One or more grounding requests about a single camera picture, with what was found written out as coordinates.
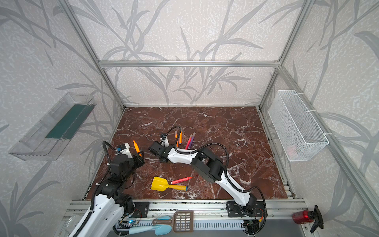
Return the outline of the pink marker pen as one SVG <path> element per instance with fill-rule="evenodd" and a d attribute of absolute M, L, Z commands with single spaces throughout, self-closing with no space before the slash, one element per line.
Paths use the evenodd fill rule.
<path fill-rule="evenodd" d="M 189 137 L 189 139 L 188 139 L 188 142 L 187 142 L 186 147 L 185 147 L 186 150 L 187 150 L 187 149 L 189 148 L 189 146 L 190 146 L 190 143 L 191 143 L 192 137 L 193 137 L 193 134 L 191 134 L 190 137 Z"/>

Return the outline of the purple marker pen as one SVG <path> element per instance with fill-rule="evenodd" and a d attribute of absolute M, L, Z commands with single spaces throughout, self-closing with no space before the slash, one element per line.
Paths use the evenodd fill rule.
<path fill-rule="evenodd" d="M 192 147 L 192 144 L 193 144 L 193 140 L 194 140 L 195 135 L 196 135 L 196 133 L 194 132 L 193 135 L 192 135 L 191 141 L 190 141 L 190 143 L 189 143 L 189 149 Z"/>

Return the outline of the red marker pen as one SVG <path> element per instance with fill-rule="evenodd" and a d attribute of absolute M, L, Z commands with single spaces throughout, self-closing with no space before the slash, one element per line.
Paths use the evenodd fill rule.
<path fill-rule="evenodd" d="M 173 181 L 171 181 L 171 185 L 183 183 L 183 182 L 189 181 L 191 179 L 192 179 L 192 177 L 186 177 L 186 178 L 182 178 L 182 179 L 178 179 L 178 180 L 173 180 Z"/>

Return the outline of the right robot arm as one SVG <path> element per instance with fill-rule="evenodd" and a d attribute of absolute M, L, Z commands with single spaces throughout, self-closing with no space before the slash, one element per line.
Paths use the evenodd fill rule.
<path fill-rule="evenodd" d="M 252 217 L 255 214 L 257 198 L 250 189 L 244 189 L 229 175 L 227 165 L 208 149 L 213 145 L 226 151 L 225 146 L 219 143 L 210 143 L 197 150 L 185 150 L 175 145 L 164 146 L 162 142 L 157 141 L 153 142 L 149 151 L 161 162 L 191 165 L 204 180 L 218 184 L 234 199 L 239 208 L 238 214 Z"/>

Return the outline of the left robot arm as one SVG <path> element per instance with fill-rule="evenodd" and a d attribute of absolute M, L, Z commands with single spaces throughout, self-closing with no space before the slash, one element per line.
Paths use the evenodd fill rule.
<path fill-rule="evenodd" d="M 124 193 L 127 182 L 145 164 L 144 152 L 119 152 L 109 164 L 108 173 L 92 194 L 90 207 L 76 225 L 71 237 L 105 237 L 124 215 L 136 209 L 132 196 Z"/>

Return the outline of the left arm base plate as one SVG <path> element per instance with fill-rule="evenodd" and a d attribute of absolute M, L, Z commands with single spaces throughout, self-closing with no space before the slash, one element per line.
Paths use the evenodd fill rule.
<path fill-rule="evenodd" d="M 149 201 L 137 201 L 137 202 L 134 201 L 133 204 L 134 204 L 134 209 L 130 217 L 131 218 L 147 218 L 150 202 Z"/>

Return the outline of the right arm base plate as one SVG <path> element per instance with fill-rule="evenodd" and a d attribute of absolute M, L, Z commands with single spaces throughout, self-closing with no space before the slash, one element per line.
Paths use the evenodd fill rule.
<path fill-rule="evenodd" d="M 228 201 L 226 205 L 228 217 L 238 218 L 261 218 L 267 217 L 265 212 L 264 202 L 259 200 L 256 202 L 252 210 L 247 210 L 246 207 L 242 207 L 234 201 Z"/>

